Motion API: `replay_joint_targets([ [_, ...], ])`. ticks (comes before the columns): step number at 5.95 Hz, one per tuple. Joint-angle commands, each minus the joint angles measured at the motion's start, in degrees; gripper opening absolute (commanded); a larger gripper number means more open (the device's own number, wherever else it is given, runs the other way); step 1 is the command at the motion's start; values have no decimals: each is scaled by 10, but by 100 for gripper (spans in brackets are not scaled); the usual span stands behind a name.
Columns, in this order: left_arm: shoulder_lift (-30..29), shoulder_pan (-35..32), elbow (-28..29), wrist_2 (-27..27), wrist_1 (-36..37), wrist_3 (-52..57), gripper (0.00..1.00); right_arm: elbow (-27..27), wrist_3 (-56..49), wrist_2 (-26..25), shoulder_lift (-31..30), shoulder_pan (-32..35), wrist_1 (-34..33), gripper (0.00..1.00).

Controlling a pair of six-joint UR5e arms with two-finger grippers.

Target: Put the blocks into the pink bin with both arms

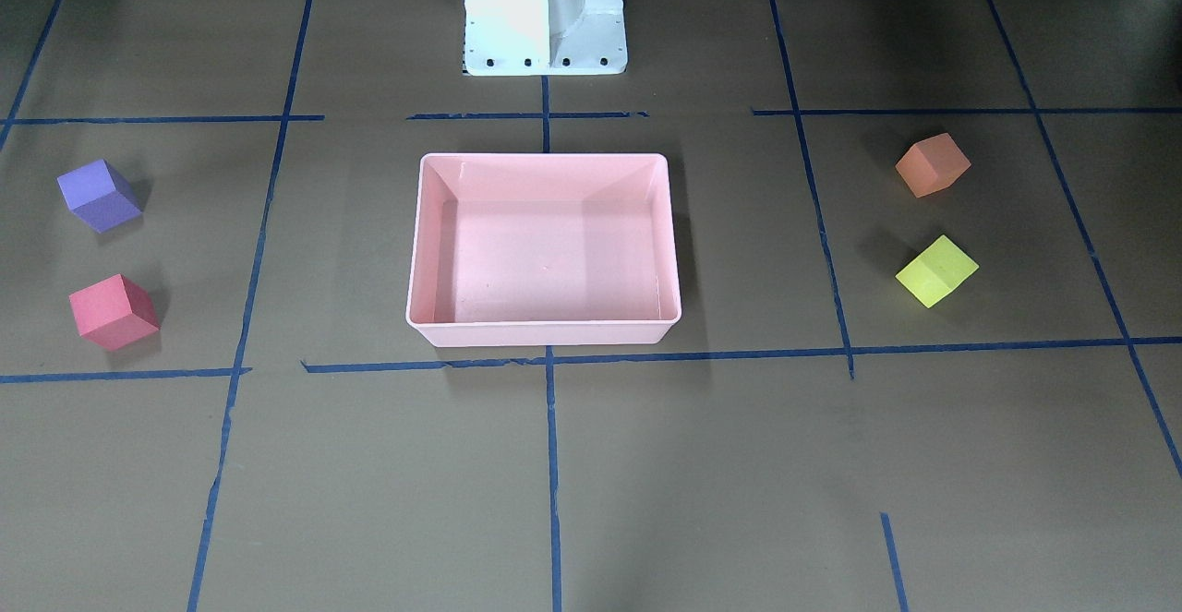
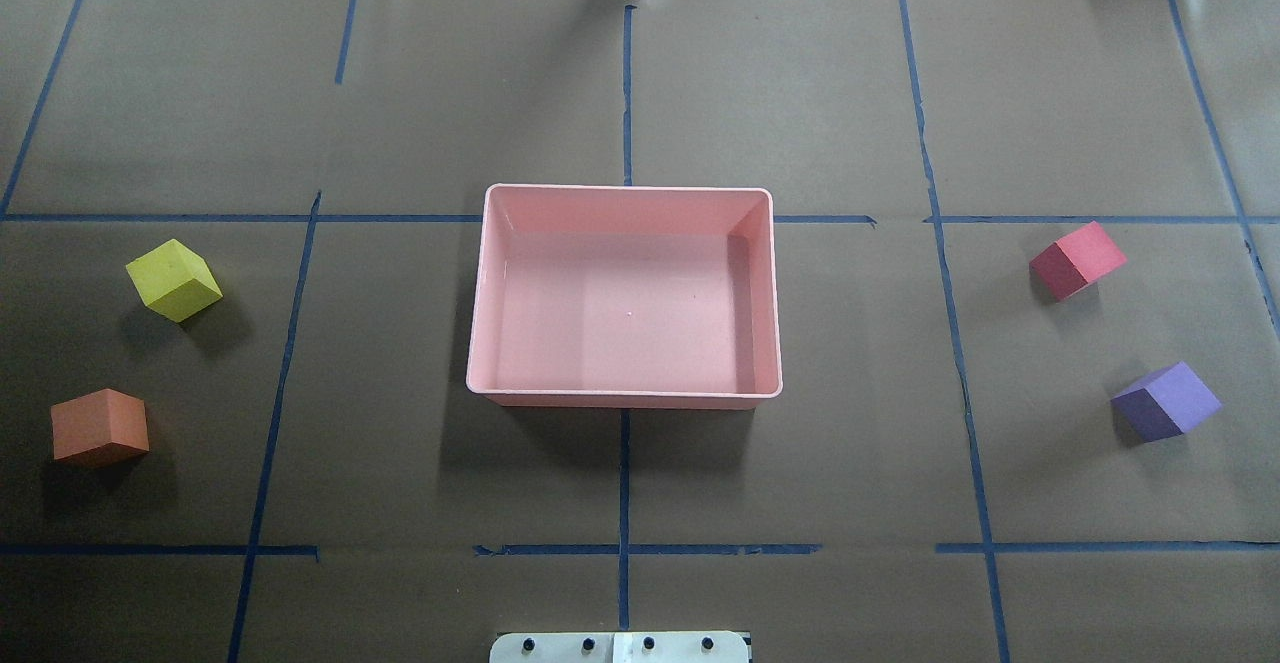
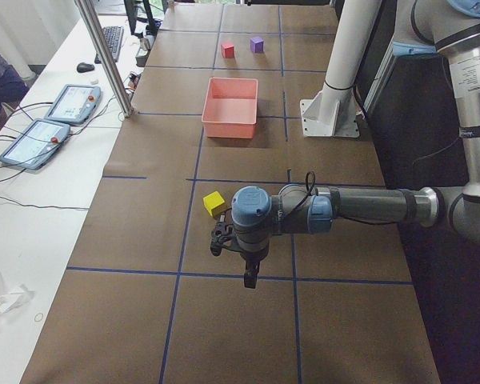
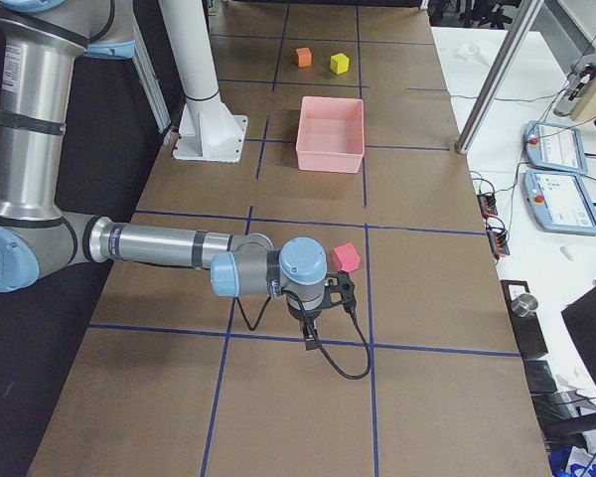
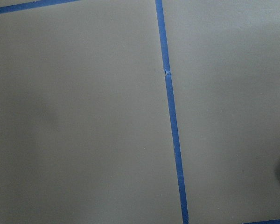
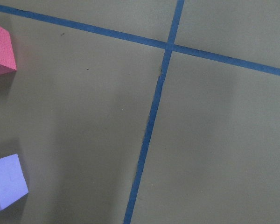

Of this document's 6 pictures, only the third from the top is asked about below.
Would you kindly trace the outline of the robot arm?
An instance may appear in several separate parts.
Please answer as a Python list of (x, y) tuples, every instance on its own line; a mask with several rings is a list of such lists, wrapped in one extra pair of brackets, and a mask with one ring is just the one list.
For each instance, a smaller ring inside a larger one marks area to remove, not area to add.
[(440, 54), (448, 61), (468, 183), (420, 190), (318, 187), (308, 173), (304, 186), (289, 184), (276, 195), (257, 186), (241, 188), (231, 212), (212, 230), (210, 250), (241, 255), (245, 287), (255, 287), (272, 236), (325, 233), (336, 218), (372, 225), (444, 224), (480, 245), (480, 1), (400, 1), (393, 53)]

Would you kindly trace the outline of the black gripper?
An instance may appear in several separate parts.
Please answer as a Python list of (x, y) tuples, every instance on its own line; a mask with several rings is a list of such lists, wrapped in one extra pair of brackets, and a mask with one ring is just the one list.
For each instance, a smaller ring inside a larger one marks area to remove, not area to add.
[(246, 261), (244, 272), (244, 287), (255, 289), (258, 280), (260, 261), (262, 261), (269, 252), (269, 240), (262, 242), (248, 243), (237, 238), (237, 244), (240, 248), (240, 255)]

